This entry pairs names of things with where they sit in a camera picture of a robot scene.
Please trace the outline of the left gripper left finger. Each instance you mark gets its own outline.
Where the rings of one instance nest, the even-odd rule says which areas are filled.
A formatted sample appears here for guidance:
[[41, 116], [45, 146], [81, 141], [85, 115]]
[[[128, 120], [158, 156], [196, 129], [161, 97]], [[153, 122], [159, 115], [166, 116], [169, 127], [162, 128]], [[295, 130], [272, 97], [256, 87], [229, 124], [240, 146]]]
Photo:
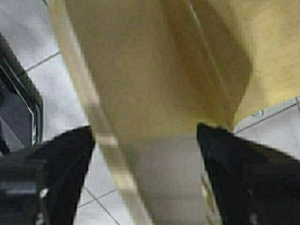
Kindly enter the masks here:
[[1, 224], [73, 224], [94, 147], [90, 126], [15, 152], [1, 140]]

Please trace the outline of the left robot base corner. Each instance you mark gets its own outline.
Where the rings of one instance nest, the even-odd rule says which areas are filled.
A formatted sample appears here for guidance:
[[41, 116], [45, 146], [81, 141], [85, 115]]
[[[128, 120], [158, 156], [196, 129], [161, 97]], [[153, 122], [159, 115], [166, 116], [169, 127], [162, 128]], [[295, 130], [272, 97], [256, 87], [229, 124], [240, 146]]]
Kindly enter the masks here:
[[0, 156], [40, 144], [43, 100], [8, 41], [0, 37]]

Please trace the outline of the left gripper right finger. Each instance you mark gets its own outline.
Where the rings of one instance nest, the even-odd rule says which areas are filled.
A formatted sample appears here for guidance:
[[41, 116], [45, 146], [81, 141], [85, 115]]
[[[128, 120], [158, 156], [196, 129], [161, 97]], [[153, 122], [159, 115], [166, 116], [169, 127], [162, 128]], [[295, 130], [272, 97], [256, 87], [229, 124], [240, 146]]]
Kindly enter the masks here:
[[297, 225], [300, 162], [203, 123], [197, 142], [224, 225]]

